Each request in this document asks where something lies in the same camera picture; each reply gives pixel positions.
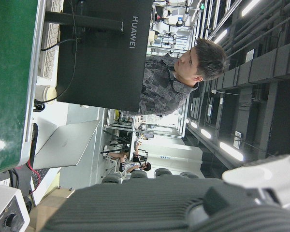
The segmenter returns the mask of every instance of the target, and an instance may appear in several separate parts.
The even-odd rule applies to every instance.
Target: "knob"
[[[5,221],[5,225],[11,227],[12,231],[14,231],[15,226],[17,226],[17,215],[10,214]]]

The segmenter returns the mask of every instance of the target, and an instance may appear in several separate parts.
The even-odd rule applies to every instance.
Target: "black monitor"
[[[75,42],[65,42],[59,47],[57,93],[68,89],[58,101],[139,111],[152,2],[73,0],[74,14],[123,22],[123,31],[104,29],[103,22],[99,29],[80,27],[77,23],[76,68],[69,87]],[[72,14],[69,0],[64,2],[63,12]],[[73,28],[60,25],[60,40],[75,38]]]

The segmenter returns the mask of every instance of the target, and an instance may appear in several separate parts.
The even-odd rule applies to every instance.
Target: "person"
[[[145,71],[140,112],[127,115],[167,115],[173,113],[198,88],[199,82],[214,80],[224,73],[226,54],[212,41],[197,39],[196,45],[179,59],[150,56]]]
[[[109,152],[109,156],[111,156],[113,160],[119,158],[120,164],[119,164],[119,171],[121,173],[126,172],[126,178],[129,178],[131,176],[131,173],[135,170],[144,170],[149,171],[151,169],[151,164],[149,162],[138,164],[135,162],[126,162],[127,155],[126,152],[121,151],[120,153],[114,153]]]

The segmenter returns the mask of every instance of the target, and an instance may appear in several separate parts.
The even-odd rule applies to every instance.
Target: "man's ear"
[[[196,83],[203,81],[203,77],[201,75],[194,75],[193,81],[195,81]]]

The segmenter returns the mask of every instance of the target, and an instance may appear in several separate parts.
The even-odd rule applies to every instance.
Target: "green board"
[[[0,172],[20,160],[37,0],[0,0]]]

